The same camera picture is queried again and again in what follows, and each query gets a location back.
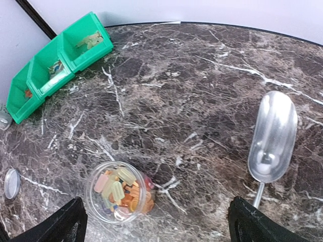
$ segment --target silver scoop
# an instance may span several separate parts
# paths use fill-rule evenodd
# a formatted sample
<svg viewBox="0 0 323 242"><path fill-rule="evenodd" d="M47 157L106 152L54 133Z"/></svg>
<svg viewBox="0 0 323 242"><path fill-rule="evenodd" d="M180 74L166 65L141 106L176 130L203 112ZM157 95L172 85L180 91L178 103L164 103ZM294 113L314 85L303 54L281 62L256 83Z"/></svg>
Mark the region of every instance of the silver scoop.
<svg viewBox="0 0 323 242"><path fill-rule="evenodd" d="M258 208L266 183L281 178L290 163L297 131L297 113L292 100L271 91L261 100L248 157L248 169L259 184L253 206Z"/></svg>

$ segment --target container lid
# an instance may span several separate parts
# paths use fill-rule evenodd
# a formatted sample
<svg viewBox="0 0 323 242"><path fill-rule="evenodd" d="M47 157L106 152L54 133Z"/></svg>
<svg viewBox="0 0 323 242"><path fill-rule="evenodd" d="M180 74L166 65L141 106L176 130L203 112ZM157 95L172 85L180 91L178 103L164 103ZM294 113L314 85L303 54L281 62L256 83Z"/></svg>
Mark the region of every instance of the container lid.
<svg viewBox="0 0 323 242"><path fill-rule="evenodd" d="M13 199L18 195L20 189L20 175L16 169L8 170L5 177L5 196Z"/></svg>

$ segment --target green plastic bin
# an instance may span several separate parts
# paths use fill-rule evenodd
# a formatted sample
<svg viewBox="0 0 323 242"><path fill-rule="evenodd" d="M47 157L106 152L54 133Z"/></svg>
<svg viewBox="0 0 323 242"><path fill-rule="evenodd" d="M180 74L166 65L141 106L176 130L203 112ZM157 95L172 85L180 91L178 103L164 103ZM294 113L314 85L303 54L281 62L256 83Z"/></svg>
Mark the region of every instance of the green plastic bin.
<svg viewBox="0 0 323 242"><path fill-rule="evenodd" d="M100 32L103 42L87 49L86 44L77 47L85 37ZM110 37L94 13L89 13L61 33L59 48L72 72L82 71L113 49Z"/></svg>
<svg viewBox="0 0 323 242"><path fill-rule="evenodd" d="M75 77L75 74L59 52L58 41L60 37L54 38L30 62L27 84L40 99L52 96ZM64 68L51 77L48 70L58 61L62 62Z"/></svg>
<svg viewBox="0 0 323 242"><path fill-rule="evenodd" d="M25 91L30 89L27 85L27 76L30 63L28 63L15 77L12 79L10 92L7 100L7 110L18 124L22 120L30 116L45 100L40 99L33 94L31 98L26 97Z"/></svg>

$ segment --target bin compartment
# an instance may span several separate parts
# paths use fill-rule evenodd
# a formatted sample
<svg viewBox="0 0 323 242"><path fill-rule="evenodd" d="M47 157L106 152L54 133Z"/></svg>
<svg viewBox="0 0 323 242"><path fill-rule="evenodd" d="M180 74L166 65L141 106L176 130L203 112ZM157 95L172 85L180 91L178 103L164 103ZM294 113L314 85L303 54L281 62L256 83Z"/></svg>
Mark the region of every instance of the bin compartment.
<svg viewBox="0 0 323 242"><path fill-rule="evenodd" d="M75 77L58 51L59 38L53 39L31 60L27 83L41 99L53 95Z"/></svg>
<svg viewBox="0 0 323 242"><path fill-rule="evenodd" d="M12 79L6 105L8 112L18 124L44 103L44 100L39 99L37 95L32 93L32 90L27 85L29 68L30 63Z"/></svg>
<svg viewBox="0 0 323 242"><path fill-rule="evenodd" d="M94 13L89 13L61 34L60 50L72 72L82 71L113 49L110 37Z"/></svg>

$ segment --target dark marble surface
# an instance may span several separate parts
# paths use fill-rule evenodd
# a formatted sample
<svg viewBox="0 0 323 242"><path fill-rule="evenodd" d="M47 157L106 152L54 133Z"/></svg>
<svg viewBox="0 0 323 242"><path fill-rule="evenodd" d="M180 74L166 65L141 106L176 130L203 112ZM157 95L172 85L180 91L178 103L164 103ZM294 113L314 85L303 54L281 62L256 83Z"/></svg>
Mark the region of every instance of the dark marble surface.
<svg viewBox="0 0 323 242"><path fill-rule="evenodd" d="M229 203L238 195L252 201L257 189L246 161L259 103L279 90L296 105L297 140L260 210L322 240L322 48L217 25L107 30L111 54L0 134L1 194L9 168L22 176L18 197L0 198L11 237L83 197L89 173L110 154L160 185L156 206L125 226L90 218L87 241L229 241Z"/></svg>

